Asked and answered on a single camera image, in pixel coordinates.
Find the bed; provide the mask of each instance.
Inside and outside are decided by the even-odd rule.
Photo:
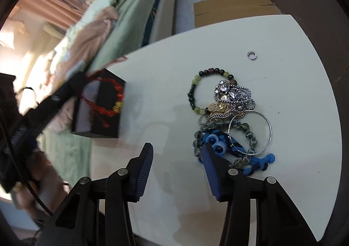
[[[90,8],[100,2],[95,0]],[[115,9],[119,19],[88,71],[101,69],[123,55],[171,36],[174,6],[175,0],[118,0]],[[68,39],[86,24],[84,17],[81,19],[82,25],[77,24],[68,31]],[[70,184],[74,185],[82,176],[90,175],[90,138],[71,134],[70,129],[57,133],[46,128],[38,142],[60,175]]]

